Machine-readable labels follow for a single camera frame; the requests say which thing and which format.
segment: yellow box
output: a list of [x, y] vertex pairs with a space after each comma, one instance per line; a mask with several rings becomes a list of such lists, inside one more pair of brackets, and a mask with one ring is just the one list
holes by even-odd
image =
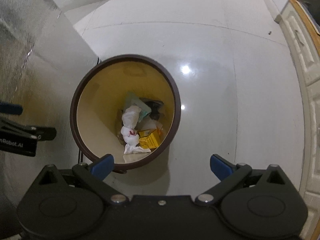
[[147, 143], [147, 137], [141, 137], [139, 139], [139, 143], [140, 143], [140, 146], [143, 148], [143, 149], [148, 149], [149, 146], [148, 146], [148, 143]]
[[153, 131], [154, 131], [154, 129], [143, 130], [143, 131], [138, 131], [138, 134], [139, 134], [139, 137], [145, 137], [145, 136], [150, 135]]
[[144, 148], [144, 149], [146, 149], [146, 148], [149, 148], [149, 149], [158, 148], [160, 146], [160, 144], [161, 144], [157, 130], [154, 130], [148, 136], [141, 137], [139, 139], [139, 142], [140, 142], [141, 147]]

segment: floor tile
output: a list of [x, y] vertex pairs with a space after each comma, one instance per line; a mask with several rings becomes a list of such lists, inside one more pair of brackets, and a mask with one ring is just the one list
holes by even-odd
[[304, 148], [300, 87], [287, 47], [230, 31], [238, 97], [236, 162], [279, 164], [299, 188]]
[[75, 8], [72, 10], [66, 11], [64, 14], [68, 18], [68, 20], [74, 25], [81, 19], [83, 19], [86, 15], [94, 11], [101, 2], [96, 2], [88, 5], [81, 6], [79, 8]]
[[111, 0], [96, 10], [87, 28], [138, 22], [227, 26], [222, 0]]
[[[210, 170], [210, 156], [219, 153], [233, 162], [236, 147], [236, 86], [227, 32], [180, 23], [114, 25], [84, 32], [102, 60], [141, 54], [161, 63], [175, 79], [185, 106], [169, 152], [126, 175], [112, 174], [109, 184], [128, 195], [195, 197], [219, 182]], [[181, 72], [185, 65], [188, 74]]]
[[82, 18], [80, 21], [78, 21], [73, 27], [76, 29], [76, 31], [82, 36], [84, 30], [88, 26], [89, 21], [92, 18], [92, 15], [94, 14], [95, 10], [90, 12], [88, 15], [86, 15], [84, 18]]
[[271, 17], [264, 0], [223, 0], [223, 6], [228, 28], [287, 46], [282, 30]]

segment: blue gripper pad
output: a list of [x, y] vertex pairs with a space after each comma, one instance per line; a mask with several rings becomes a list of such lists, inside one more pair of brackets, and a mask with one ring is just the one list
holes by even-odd
[[224, 160], [221, 157], [218, 158], [216, 154], [212, 155], [210, 158], [210, 168], [218, 179], [222, 181], [236, 170], [236, 166], [226, 160], [224, 160], [224, 162], [221, 159]]
[[23, 108], [21, 105], [0, 102], [0, 113], [21, 115]]
[[110, 155], [107, 158], [101, 160], [95, 164], [91, 169], [90, 173], [99, 180], [104, 180], [113, 171], [114, 159]]

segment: cabinet handle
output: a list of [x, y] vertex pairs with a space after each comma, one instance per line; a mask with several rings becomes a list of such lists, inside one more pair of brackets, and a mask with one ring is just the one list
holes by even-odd
[[303, 42], [300, 40], [300, 38], [299, 38], [299, 32], [298, 32], [298, 30], [294, 30], [294, 34], [295, 34], [298, 42], [299, 42], [302, 46], [304, 46], [304, 43], [303, 43]]

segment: robotic arm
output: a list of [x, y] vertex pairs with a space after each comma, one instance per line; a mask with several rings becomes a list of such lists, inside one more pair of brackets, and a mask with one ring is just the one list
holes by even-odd
[[113, 170], [105, 155], [71, 170], [45, 166], [17, 215], [30, 239], [300, 239], [307, 208], [283, 170], [233, 165], [212, 155], [221, 182], [190, 196], [132, 200], [102, 180]]

